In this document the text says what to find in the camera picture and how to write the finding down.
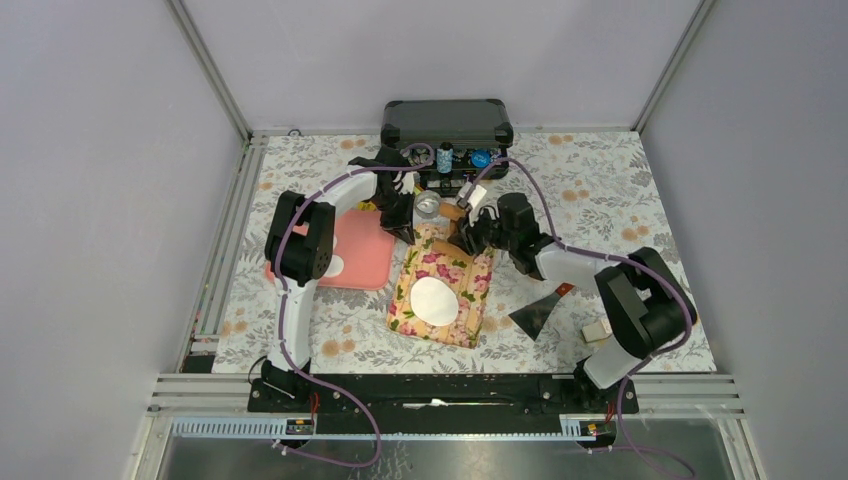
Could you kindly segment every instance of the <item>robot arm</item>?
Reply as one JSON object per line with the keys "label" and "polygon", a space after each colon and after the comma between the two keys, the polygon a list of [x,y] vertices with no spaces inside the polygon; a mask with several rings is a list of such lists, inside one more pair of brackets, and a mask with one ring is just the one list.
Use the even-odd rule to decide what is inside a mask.
{"label": "robot arm", "polygon": [[[399,152],[381,148],[373,160],[358,157],[347,168],[348,173],[362,167],[408,166]],[[327,271],[333,255],[333,233],[335,220],[359,202],[370,200],[381,212],[380,225],[386,232],[407,242],[414,243],[412,209],[414,194],[413,180],[409,173],[365,172],[346,178],[321,198],[313,202],[298,221],[309,224],[306,234],[292,233],[283,252],[280,270],[287,281],[288,290],[275,279],[280,301],[276,319],[285,318],[283,338],[286,350],[298,368],[303,368],[310,357],[309,319],[318,280]],[[283,235],[294,218],[297,209],[304,203],[305,196],[291,191],[283,192],[277,202],[274,218],[265,242],[265,258],[272,263],[277,257]],[[272,348],[268,354],[271,364],[280,370],[291,370],[282,352]]]}
{"label": "robot arm", "polygon": [[[474,199],[479,203],[484,196],[476,190],[465,193],[459,196],[472,199],[471,204],[461,206],[471,214],[459,222],[450,243],[469,255],[480,254],[486,247],[506,250],[516,269],[525,275],[570,283],[601,296],[613,337],[575,371],[575,378],[591,382],[589,388],[603,391],[612,387],[684,332],[682,309],[656,280],[630,265],[564,250],[539,230],[533,207],[523,193],[502,195],[497,208],[475,204]],[[696,318],[694,306],[656,250],[643,247],[628,257],[668,281],[684,299],[691,318]]]}

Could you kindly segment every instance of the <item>blue spool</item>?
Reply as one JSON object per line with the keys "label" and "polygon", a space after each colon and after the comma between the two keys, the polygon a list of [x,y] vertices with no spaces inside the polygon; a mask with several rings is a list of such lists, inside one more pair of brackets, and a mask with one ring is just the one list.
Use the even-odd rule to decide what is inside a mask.
{"label": "blue spool", "polygon": [[436,150],[436,170],[439,173],[450,173],[453,169],[453,149]]}
{"label": "blue spool", "polygon": [[492,163],[492,156],[485,150],[475,150],[471,154],[471,164],[477,168],[483,168]]}

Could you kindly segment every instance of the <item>metal frame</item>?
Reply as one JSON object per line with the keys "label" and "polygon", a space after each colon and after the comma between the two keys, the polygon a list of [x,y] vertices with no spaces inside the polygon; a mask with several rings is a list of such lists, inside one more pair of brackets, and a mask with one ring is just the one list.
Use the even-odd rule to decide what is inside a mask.
{"label": "metal frame", "polygon": [[180,371],[183,360],[190,353],[209,352],[210,349],[214,352],[217,346],[218,334],[223,327],[221,317],[267,146],[267,136],[254,135],[233,171],[227,202],[218,220],[215,243],[209,252],[195,308],[180,344],[175,372]]}
{"label": "metal frame", "polygon": [[171,15],[173,15],[174,21],[177,22],[177,26],[180,27],[183,38],[185,38],[186,43],[191,48],[191,52],[197,59],[200,69],[203,70],[206,80],[209,81],[209,86],[212,87],[212,91],[215,92],[215,95],[221,102],[221,106],[224,107],[224,112],[230,119],[230,123],[233,124],[233,128],[241,136],[242,141],[248,141],[250,139],[250,125],[247,124],[247,121],[241,114],[241,110],[238,108],[238,103],[233,98],[230,89],[227,88],[224,77],[221,75],[221,71],[218,70],[217,65],[215,65],[215,61],[212,60],[212,55],[209,53],[209,49],[206,48],[203,37],[200,36],[200,32],[197,30],[197,26],[194,24],[194,20],[192,20],[191,14],[189,14],[185,4],[182,0],[165,0],[165,4],[168,6]]}
{"label": "metal frame", "polygon": [[675,46],[674,51],[671,52],[671,57],[668,59],[665,68],[663,68],[657,84],[654,86],[654,89],[651,90],[651,94],[648,95],[648,101],[645,102],[645,106],[642,107],[642,111],[639,112],[639,116],[633,123],[631,130],[639,133],[639,135],[641,135],[645,130],[645,126],[651,119],[651,115],[654,113],[657,103],[660,98],[662,98],[663,93],[665,93],[671,79],[674,78],[674,74],[677,73],[677,68],[689,52],[689,47],[692,45],[692,41],[698,35],[698,32],[701,30],[701,26],[704,24],[704,21],[706,21],[710,12],[712,12],[717,1],[718,0],[701,0],[695,8],[695,13],[692,14],[692,18],[683,30],[683,35],[677,42],[677,46]]}
{"label": "metal frame", "polygon": [[[574,132],[635,131],[643,132],[651,115],[692,41],[716,4],[716,0],[701,0],[672,52],[660,78],[651,91],[638,118],[631,126],[571,127]],[[289,130],[251,131],[227,88],[194,21],[182,0],[165,0],[175,22],[195,55],[212,90],[221,102],[230,122],[247,146],[237,162],[227,192],[227,202],[216,230],[215,243],[210,251],[203,282],[195,301],[195,315],[190,319],[182,351],[175,366],[179,371],[189,354],[214,353],[220,333],[221,316],[229,293],[230,282],[237,264],[239,246],[246,227],[250,202],[256,187],[257,175],[268,145],[268,137],[286,135]],[[563,131],[564,127],[554,130]],[[553,131],[550,128],[518,127],[520,133]],[[377,134],[379,129],[364,130],[307,130],[301,134]],[[724,440],[736,478],[764,479],[762,465],[751,442],[748,421],[730,375],[719,374],[640,374],[633,378],[641,413],[635,418],[712,419]],[[169,440],[174,435],[215,436],[240,438],[265,432],[263,428],[279,425],[289,415],[256,414],[246,411],[250,385],[244,375],[222,374],[162,374],[148,406],[148,415],[140,430],[138,453],[129,465],[130,478],[155,479],[159,475]],[[573,422],[600,419],[592,415],[564,415],[561,421],[565,432],[571,432]],[[338,439],[358,439],[339,436]],[[572,435],[563,440],[575,440]],[[405,436],[405,440],[432,440],[433,436]],[[550,436],[438,436],[440,440],[550,440]]]}
{"label": "metal frame", "polygon": [[[559,378],[570,378],[561,375]],[[711,419],[721,433],[737,479],[765,479],[756,449],[751,443],[745,412],[730,375],[639,374],[633,377],[641,412],[628,418]],[[245,375],[163,374],[159,376],[148,406],[147,439],[143,443],[136,475],[155,479],[163,464],[170,438],[276,437],[287,418],[302,414],[266,414],[246,411],[250,385]],[[386,435],[385,439],[408,441],[576,441],[580,420],[600,420],[602,415],[561,415],[562,435]],[[334,440],[368,440],[372,435],[322,435]]]}

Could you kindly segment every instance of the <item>white wall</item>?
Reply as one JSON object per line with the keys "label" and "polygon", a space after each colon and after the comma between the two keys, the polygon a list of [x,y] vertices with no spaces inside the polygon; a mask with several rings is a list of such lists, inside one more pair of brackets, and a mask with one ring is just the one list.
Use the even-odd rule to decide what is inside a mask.
{"label": "white wall", "polygon": [[186,0],[255,129],[378,128],[390,100],[502,99],[523,126],[629,126],[697,0]]}
{"label": "white wall", "polygon": [[0,478],[115,479],[239,149],[161,1],[0,2]]}
{"label": "white wall", "polygon": [[770,479],[845,478],[848,8],[720,2],[644,135]]}

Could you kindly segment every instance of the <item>cable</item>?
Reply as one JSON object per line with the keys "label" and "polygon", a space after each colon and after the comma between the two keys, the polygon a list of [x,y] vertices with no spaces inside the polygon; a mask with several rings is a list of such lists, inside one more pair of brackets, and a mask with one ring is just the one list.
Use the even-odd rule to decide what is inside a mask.
{"label": "cable", "polygon": [[[572,252],[572,253],[576,253],[578,255],[583,255],[583,256],[591,257],[591,258],[598,258],[598,259],[601,259],[601,260],[624,263],[626,265],[629,265],[631,267],[636,268],[639,272],[644,273],[644,274],[648,275],[649,277],[651,277],[652,279],[656,280],[665,289],[666,292],[671,294],[672,298],[674,298],[674,300],[680,306],[681,310],[683,310],[683,317],[684,317],[684,320],[686,322],[686,326],[685,326],[685,330],[684,330],[683,335],[681,336],[680,340],[678,340],[677,342],[675,342],[675,343],[673,343],[673,344],[671,344],[667,347],[660,348],[656,352],[651,353],[644,360],[639,362],[638,365],[636,365],[629,372],[627,372],[627,374],[624,376],[624,378],[622,378],[621,385],[619,386],[619,389],[618,389],[618,397],[616,399],[616,416],[617,416],[618,423],[619,423],[619,430],[621,431],[622,434],[624,434],[625,440],[630,445],[629,447],[620,447],[620,448],[626,448],[626,449],[633,450],[636,453],[636,455],[638,455],[639,458],[641,458],[651,468],[653,468],[657,472],[662,473],[664,475],[667,475],[671,478],[677,478],[677,479],[696,478],[695,471],[687,463],[683,462],[682,459],[679,459],[679,457],[676,457],[671,452],[665,452],[664,450],[660,450],[660,449],[652,449],[652,450],[655,450],[656,452],[663,452],[664,454],[666,454],[666,455],[668,455],[672,458],[675,458],[675,460],[678,460],[679,462],[681,462],[692,473],[691,476],[683,477],[683,476],[677,475],[675,473],[672,473],[672,472],[666,470],[665,468],[663,468],[658,463],[649,459],[647,456],[645,456],[642,453],[641,450],[644,450],[646,452],[651,452],[651,450],[649,450],[648,447],[637,447],[636,444],[633,443],[633,440],[630,438],[630,433],[627,431],[627,428],[624,426],[624,417],[622,416],[622,411],[623,411],[622,403],[623,403],[623,399],[624,399],[624,389],[627,386],[627,382],[630,381],[630,377],[633,374],[635,374],[636,372],[638,372],[639,370],[641,370],[642,367],[644,367],[645,365],[650,363],[651,360],[655,356],[662,355],[664,353],[670,352],[674,349],[677,349],[677,348],[683,346],[683,344],[685,344],[689,340],[689,337],[692,335],[692,325],[694,324],[694,319],[692,318],[692,315],[689,313],[689,309],[686,307],[686,303],[684,302],[683,297],[680,295],[680,293],[677,292],[676,289],[674,289],[671,286],[671,284],[666,279],[662,278],[658,273],[654,272],[653,270],[646,267],[645,265],[642,265],[639,262],[631,260],[630,258],[621,256],[621,255],[609,255],[609,254],[596,252],[594,250],[589,250],[589,249],[585,249],[585,248],[578,248],[578,247],[572,247],[572,246],[569,246],[569,245],[565,245],[562,242],[562,240],[559,238],[559,236],[556,234],[556,227],[554,226],[553,216],[551,215],[551,210],[548,207],[548,203],[545,201],[545,196],[542,193],[541,187],[539,187],[539,184],[536,183],[536,180],[530,174],[530,171],[527,170],[527,168],[524,165],[522,165],[520,162],[518,162],[514,158],[502,157],[502,158],[499,158],[499,159],[493,161],[489,165],[487,165],[486,168],[484,168],[477,175],[477,177],[474,179],[474,181],[472,182],[472,187],[476,187],[477,184],[479,184],[480,181],[486,176],[486,174],[489,172],[489,170],[491,170],[492,168],[495,167],[495,165],[498,165],[498,164],[503,163],[503,162],[510,162],[510,163],[514,164],[515,166],[517,166],[524,173],[524,175],[527,176],[527,179],[533,185],[533,188],[536,190],[536,193],[539,195],[539,200],[542,202],[542,210],[545,212],[545,217],[548,220],[548,228],[551,230],[551,236],[553,237],[554,242],[560,248],[562,248],[566,252]],[[466,202],[468,201],[468,198],[471,196],[471,192],[473,192],[473,191],[474,191],[474,188],[470,188],[468,190],[468,192],[465,193],[465,197],[463,199]]]}
{"label": "cable", "polygon": [[615,416],[615,407],[612,403],[607,403],[607,415],[604,417],[604,425],[608,424],[612,417]]}
{"label": "cable", "polygon": [[312,421],[312,428],[315,428],[315,414],[318,413],[318,407],[321,406],[321,396],[318,392],[312,392],[309,396],[309,419]]}
{"label": "cable", "polygon": [[257,365],[259,365],[259,362],[265,360],[266,358],[268,358],[268,355],[262,355],[261,357],[257,358],[255,362],[253,362],[253,365],[250,366],[250,370],[247,371],[247,383],[250,383],[250,375],[253,373],[253,369],[256,368]]}
{"label": "cable", "polygon": [[[318,192],[313,193],[312,195],[310,195],[309,197],[307,197],[304,200],[303,204],[301,204],[301,206],[295,211],[294,216],[292,217],[291,221],[289,222],[289,225],[286,228],[285,233],[283,234],[283,238],[282,238],[282,240],[280,240],[280,246],[277,248],[277,255],[274,259],[274,275],[276,275],[276,277],[279,278],[280,282],[283,284],[283,292],[288,291],[288,283],[286,282],[285,277],[282,275],[282,273],[281,273],[282,270],[280,268],[280,265],[281,265],[281,262],[282,262],[282,259],[283,259],[283,251],[285,250],[286,244],[289,241],[289,237],[291,236],[291,233],[294,230],[294,226],[297,225],[298,220],[300,220],[300,217],[303,215],[303,212],[306,211],[306,208],[309,206],[309,204],[311,204],[313,201],[315,201],[321,195],[327,193],[330,189],[332,189],[333,187],[335,187],[336,185],[338,185],[339,183],[341,183],[342,181],[344,181],[348,177],[352,177],[354,175],[360,175],[360,174],[363,174],[363,173],[366,173],[366,172],[412,172],[412,171],[415,171],[415,170],[421,170],[422,168],[428,167],[428,166],[433,164],[433,162],[436,159],[436,153],[433,150],[433,147],[431,147],[430,145],[424,144],[424,143],[415,143],[415,144],[412,144],[412,145],[409,145],[408,147],[406,147],[401,153],[404,154],[404,153],[410,151],[413,148],[427,148],[430,152],[430,156],[427,159],[427,161],[424,162],[424,163],[421,163],[421,164],[418,164],[418,165],[415,165],[415,166],[409,166],[409,167],[383,166],[383,167],[360,168],[360,169],[354,170],[352,172],[345,173],[344,175],[341,175],[338,178],[330,181],[329,183],[327,183],[327,185],[324,186],[324,188],[322,188]],[[311,458],[313,460],[320,460],[320,461],[323,461],[323,462],[331,463],[333,465],[338,465],[338,466],[341,466],[341,467],[349,467],[349,468],[361,468],[361,467],[368,467],[368,466],[373,465],[374,463],[377,462],[377,460],[379,460],[380,455],[383,452],[383,441],[380,438],[380,429],[377,426],[377,421],[374,419],[374,415],[371,414],[371,411],[368,410],[368,408],[365,406],[365,404],[362,403],[361,400],[356,398],[356,396],[354,394],[350,393],[349,391],[345,390],[344,388],[342,388],[338,385],[333,385],[332,383],[326,382],[324,380],[315,378],[312,375],[309,375],[308,373],[301,370],[294,363],[294,360],[292,360],[291,356],[289,355],[288,349],[286,349],[286,347],[285,347],[286,341],[285,341],[285,337],[284,337],[284,334],[283,334],[283,321],[284,321],[283,312],[286,311],[287,297],[288,297],[288,294],[283,293],[282,300],[280,301],[280,321],[279,321],[279,325],[277,327],[277,329],[278,329],[277,334],[279,335],[279,338],[280,338],[280,350],[282,351],[283,358],[285,358],[286,363],[289,364],[289,367],[291,367],[292,371],[295,372],[297,375],[301,376],[302,378],[304,378],[304,379],[306,379],[306,380],[308,380],[308,381],[310,381],[310,382],[312,382],[316,385],[320,385],[322,387],[329,388],[330,390],[339,392],[340,394],[342,394],[345,397],[347,397],[348,399],[350,399],[357,407],[359,407],[359,409],[362,411],[362,413],[364,413],[365,416],[368,418],[368,421],[371,423],[371,427],[374,429],[374,436],[376,437],[377,446],[374,449],[374,456],[371,457],[370,460],[368,460],[366,462],[361,462],[361,463],[353,463],[353,462],[346,462],[346,461],[343,461],[343,460],[336,460],[336,459],[333,459],[333,458],[324,457],[322,455],[316,455],[314,453],[304,452],[304,451],[296,450],[296,449],[289,450],[288,447],[285,447],[285,446],[282,447],[283,454],[285,455],[287,452],[290,451],[290,452],[294,453],[295,455],[300,455],[302,457]]]}

